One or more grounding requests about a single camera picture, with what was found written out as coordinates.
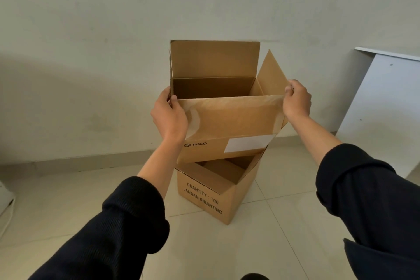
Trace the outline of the person's left hand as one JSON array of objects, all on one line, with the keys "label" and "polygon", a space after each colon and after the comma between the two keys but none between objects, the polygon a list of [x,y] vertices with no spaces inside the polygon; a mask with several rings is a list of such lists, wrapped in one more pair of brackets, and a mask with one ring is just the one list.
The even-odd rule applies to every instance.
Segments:
[{"label": "person's left hand", "polygon": [[183,145],[188,129],[185,117],[176,117],[171,108],[170,86],[166,87],[155,101],[151,116],[163,141]]}]

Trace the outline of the person's right hand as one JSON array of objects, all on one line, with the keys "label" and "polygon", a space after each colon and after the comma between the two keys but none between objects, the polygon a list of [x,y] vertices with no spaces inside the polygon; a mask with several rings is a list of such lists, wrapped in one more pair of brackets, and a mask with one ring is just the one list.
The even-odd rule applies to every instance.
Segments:
[{"label": "person's right hand", "polygon": [[283,98],[283,112],[291,124],[297,120],[309,118],[311,108],[311,94],[307,88],[297,80],[289,80],[288,86],[293,86],[292,97]]}]

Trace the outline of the cardboard box with white label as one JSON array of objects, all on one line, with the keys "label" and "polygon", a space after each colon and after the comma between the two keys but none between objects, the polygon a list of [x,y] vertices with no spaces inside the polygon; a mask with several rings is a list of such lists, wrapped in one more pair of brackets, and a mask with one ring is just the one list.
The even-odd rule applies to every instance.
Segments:
[{"label": "cardboard box with white label", "polygon": [[258,69],[260,42],[171,40],[169,52],[171,95],[188,120],[178,164],[256,154],[288,123],[289,82],[270,50]]}]

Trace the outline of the person's right forearm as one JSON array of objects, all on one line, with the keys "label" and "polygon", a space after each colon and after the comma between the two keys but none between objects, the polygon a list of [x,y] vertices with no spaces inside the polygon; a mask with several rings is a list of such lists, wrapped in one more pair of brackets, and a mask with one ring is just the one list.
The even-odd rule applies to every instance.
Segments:
[{"label": "person's right forearm", "polygon": [[289,118],[319,163],[317,197],[353,240],[344,251],[358,280],[420,280],[420,186],[309,116]]}]

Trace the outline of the person's left forearm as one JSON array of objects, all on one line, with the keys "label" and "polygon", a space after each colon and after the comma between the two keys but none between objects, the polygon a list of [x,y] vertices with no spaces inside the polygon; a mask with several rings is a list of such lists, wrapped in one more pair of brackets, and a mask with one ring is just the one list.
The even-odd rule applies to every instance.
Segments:
[{"label": "person's left forearm", "polygon": [[182,146],[165,138],[139,174],[121,182],[28,280],[140,280],[147,255],[169,237],[164,198]]}]

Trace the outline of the cardboard box with black print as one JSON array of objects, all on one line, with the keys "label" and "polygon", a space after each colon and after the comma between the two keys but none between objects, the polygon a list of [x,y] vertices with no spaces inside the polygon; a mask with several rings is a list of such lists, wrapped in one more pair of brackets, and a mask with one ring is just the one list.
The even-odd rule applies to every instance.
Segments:
[{"label": "cardboard box with black print", "polygon": [[229,152],[221,159],[175,166],[180,196],[229,225],[256,178],[266,147]]}]

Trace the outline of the white table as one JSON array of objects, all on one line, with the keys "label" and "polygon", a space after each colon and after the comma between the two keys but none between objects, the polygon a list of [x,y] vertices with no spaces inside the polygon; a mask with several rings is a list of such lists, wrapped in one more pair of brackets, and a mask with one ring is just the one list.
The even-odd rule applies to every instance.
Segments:
[{"label": "white table", "polygon": [[406,178],[420,164],[420,49],[355,50],[373,60],[336,137]]}]

